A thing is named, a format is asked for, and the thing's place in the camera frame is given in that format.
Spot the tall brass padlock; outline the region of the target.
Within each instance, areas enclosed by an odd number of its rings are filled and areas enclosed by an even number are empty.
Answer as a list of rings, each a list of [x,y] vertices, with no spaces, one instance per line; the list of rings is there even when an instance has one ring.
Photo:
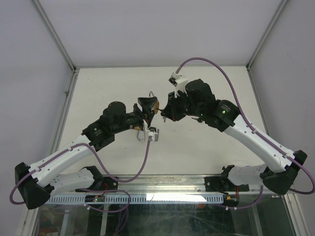
[[[155,97],[155,95],[152,91],[149,92],[149,97]],[[155,115],[159,112],[159,101],[158,100],[153,105],[153,112]]]

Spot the black headed key set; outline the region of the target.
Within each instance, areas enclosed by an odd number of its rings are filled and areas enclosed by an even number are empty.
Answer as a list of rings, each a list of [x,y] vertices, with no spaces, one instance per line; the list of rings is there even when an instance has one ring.
[[[192,118],[192,119],[196,120],[198,123],[202,123],[203,122],[202,118]]]

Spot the medium brass padlock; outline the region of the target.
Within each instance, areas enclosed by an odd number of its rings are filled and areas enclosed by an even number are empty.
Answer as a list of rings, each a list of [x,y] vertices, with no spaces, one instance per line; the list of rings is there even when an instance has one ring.
[[[144,132],[144,125],[132,126],[131,129],[137,131],[136,138],[138,141],[144,142],[146,140],[145,132]]]

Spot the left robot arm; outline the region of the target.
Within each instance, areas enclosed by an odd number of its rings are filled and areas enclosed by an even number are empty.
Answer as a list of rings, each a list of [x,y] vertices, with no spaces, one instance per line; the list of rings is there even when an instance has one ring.
[[[124,103],[114,101],[103,110],[102,115],[88,125],[69,145],[31,165],[19,163],[15,169],[15,186],[9,199],[17,205],[13,195],[19,191],[27,209],[36,209],[60,193],[85,189],[97,191],[103,186],[103,175],[96,166],[83,167],[72,174],[62,174],[64,170],[79,160],[108,146],[115,135],[127,130],[144,132],[149,141],[156,140],[158,130],[151,127],[159,107],[157,97],[139,97],[131,113],[126,112]]]

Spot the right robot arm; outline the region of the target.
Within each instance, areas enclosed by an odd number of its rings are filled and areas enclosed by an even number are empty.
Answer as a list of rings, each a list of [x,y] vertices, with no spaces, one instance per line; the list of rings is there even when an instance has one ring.
[[[161,111],[164,118],[179,121],[186,116],[223,132],[238,140],[264,163],[258,166],[228,165],[220,175],[222,191],[239,185],[263,185],[270,191],[284,195],[295,181],[307,155],[292,151],[247,123],[239,108],[228,100],[216,99],[210,86],[201,79],[169,79],[175,87],[168,94],[167,105]]]

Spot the silver key set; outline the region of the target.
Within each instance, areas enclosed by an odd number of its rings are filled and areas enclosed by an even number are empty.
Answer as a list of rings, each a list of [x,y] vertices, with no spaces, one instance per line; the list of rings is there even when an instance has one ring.
[[[166,123],[168,117],[165,115],[163,110],[159,110],[160,111],[160,115],[162,116],[163,122]]]

